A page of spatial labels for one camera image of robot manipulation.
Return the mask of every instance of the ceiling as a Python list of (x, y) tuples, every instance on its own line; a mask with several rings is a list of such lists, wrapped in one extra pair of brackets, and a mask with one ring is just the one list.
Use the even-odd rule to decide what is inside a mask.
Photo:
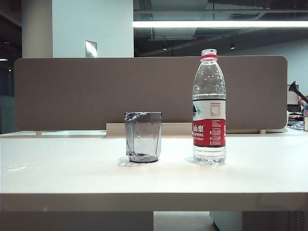
[[(308, 20), (308, 0), (133, 0), (133, 7), (134, 21)], [(0, 68), (12, 69), (22, 57), (21, 0), (0, 1), (0, 31), (0, 58), (8, 59)], [(231, 43), (241, 50), (306, 38), (307, 29), (135, 28), (134, 55), (198, 55), (213, 47), (223, 54)]]
[(13, 69), (16, 59), (22, 57), (21, 0), (0, 1), (0, 68)]

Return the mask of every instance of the desk divider panel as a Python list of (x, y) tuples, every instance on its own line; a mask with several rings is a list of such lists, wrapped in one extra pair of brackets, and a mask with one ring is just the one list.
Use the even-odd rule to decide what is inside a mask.
[[(14, 64), (21, 130), (96, 130), (124, 112), (159, 111), (162, 122), (192, 121), (200, 57), (19, 59)], [(286, 124), (287, 61), (220, 56), (227, 86), (227, 132)]]

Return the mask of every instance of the red and white label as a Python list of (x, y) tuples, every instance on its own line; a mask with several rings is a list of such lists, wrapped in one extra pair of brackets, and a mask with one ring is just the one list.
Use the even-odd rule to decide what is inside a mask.
[(193, 106), (193, 144), (208, 147), (225, 146), (226, 101), (196, 100)]

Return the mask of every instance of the water bottle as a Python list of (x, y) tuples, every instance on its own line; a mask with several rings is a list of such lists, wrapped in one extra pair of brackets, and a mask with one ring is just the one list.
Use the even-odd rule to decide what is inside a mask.
[(195, 162), (223, 165), (226, 159), (226, 86), (215, 49), (202, 51), (192, 90)]

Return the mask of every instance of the fluorescent light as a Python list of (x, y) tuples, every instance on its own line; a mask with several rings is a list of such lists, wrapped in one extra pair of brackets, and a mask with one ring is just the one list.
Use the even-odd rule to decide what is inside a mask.
[(308, 27), (308, 21), (134, 21), (133, 26), (143, 28)]

